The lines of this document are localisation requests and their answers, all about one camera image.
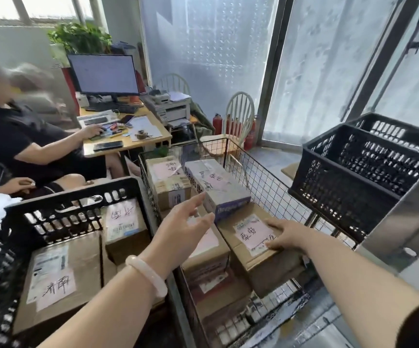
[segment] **wooden table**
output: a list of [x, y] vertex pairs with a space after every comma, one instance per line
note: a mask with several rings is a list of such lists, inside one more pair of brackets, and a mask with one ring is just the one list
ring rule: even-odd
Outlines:
[[[96, 114], [97, 112], [91, 112], [91, 111], [85, 111], [84, 108], [79, 109], [79, 115], [80, 116], [86, 116], [86, 115], [92, 115]], [[84, 156], [85, 157], [95, 157], [95, 156], [102, 156], [107, 155], [112, 152], [119, 152], [121, 155], [121, 164], [124, 169], [124, 173], [126, 175], [130, 175], [129, 169], [127, 168], [127, 164], [125, 162], [125, 151], [129, 149], [134, 149], [136, 147], [143, 147], [148, 144], [156, 144], [156, 143], [162, 143], [163, 141], [168, 141], [169, 146], [171, 146], [171, 133], [168, 132], [168, 130], [163, 126], [163, 124], [158, 120], [158, 118], [155, 117], [155, 115], [149, 111], [146, 107], [141, 107], [137, 110], [137, 112], [134, 114], [136, 117], [138, 116], [147, 116], [150, 120], [151, 124], [158, 127], [161, 137], [158, 138], [150, 138], [150, 139], [143, 139], [138, 141], [133, 141], [130, 137], [123, 137], [122, 135], [117, 135], [115, 137], [106, 137], [102, 139], [98, 139], [95, 141], [91, 141], [90, 139], [84, 141]], [[120, 118], [126, 116], [125, 114], [120, 114]], [[103, 151], [97, 151], [94, 152], [94, 146], [96, 144], [100, 143], [107, 143], [108, 141], [122, 141], [123, 146], [118, 149], [109, 149], [109, 150], [103, 150]]]

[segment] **plastic basket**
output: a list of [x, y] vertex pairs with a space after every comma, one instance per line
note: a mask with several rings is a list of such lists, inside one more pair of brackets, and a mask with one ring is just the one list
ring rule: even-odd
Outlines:
[[[252, 196], [252, 201], [259, 204], [271, 215], [305, 223], [311, 210], [288, 195], [288, 187], [258, 163], [246, 151], [230, 139], [216, 139], [207, 142], [189, 143], [170, 148], [167, 152], [143, 152], [139, 155], [140, 168], [147, 194], [155, 210], [157, 222], [161, 216], [154, 202], [153, 192], [147, 178], [146, 160], [157, 157], [175, 156], [182, 166], [188, 161], [201, 159], [216, 159], [237, 182], [246, 186]], [[301, 296], [297, 284], [289, 281], [265, 298], [253, 297], [247, 310], [219, 327], [216, 332], [208, 332], [203, 327], [190, 294], [187, 281], [180, 268], [175, 270], [175, 277], [190, 328], [197, 347], [239, 347], [249, 337], [263, 327], [277, 310], [287, 305], [293, 295]]]
[[[145, 195], [142, 182], [127, 177], [77, 191], [24, 201], [7, 208], [7, 216], [0, 225], [0, 347], [35, 347], [42, 338], [35, 338], [28, 331], [11, 336], [32, 251], [101, 230], [100, 208], [129, 198], [138, 199], [145, 223], [154, 234], [157, 228], [155, 218], [151, 206], [142, 195]], [[85, 198], [93, 196], [95, 201], [93, 198], [91, 201], [94, 203], [86, 204]], [[68, 201], [77, 201], [79, 206], [47, 212], [56, 210], [60, 204], [66, 205]]]
[[419, 179], [419, 152], [346, 124], [303, 146], [289, 193], [358, 243]]
[[375, 113], [362, 115], [348, 125], [390, 140], [409, 149], [419, 151], [419, 127]]

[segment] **monitor screen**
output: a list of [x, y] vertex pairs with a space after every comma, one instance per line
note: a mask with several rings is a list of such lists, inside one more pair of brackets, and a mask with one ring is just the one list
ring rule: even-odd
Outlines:
[[68, 59], [81, 93], [139, 94], [130, 55], [68, 55]]

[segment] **table leg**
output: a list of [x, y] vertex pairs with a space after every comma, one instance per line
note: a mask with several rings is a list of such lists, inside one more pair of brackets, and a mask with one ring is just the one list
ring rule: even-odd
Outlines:
[[129, 168], [127, 167], [127, 163], [125, 162], [125, 151], [120, 151], [120, 160], [121, 160], [121, 165], [123, 167], [123, 171], [124, 174], [126, 176], [130, 176], [130, 172], [129, 172]]

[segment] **bracelet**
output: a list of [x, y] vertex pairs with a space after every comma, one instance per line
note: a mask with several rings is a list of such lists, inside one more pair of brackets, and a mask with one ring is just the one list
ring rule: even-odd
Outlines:
[[166, 297], [168, 294], [168, 287], [165, 281], [143, 260], [135, 255], [130, 255], [126, 258], [125, 264], [133, 267], [142, 275], [144, 275], [155, 287], [156, 296], [159, 298]]

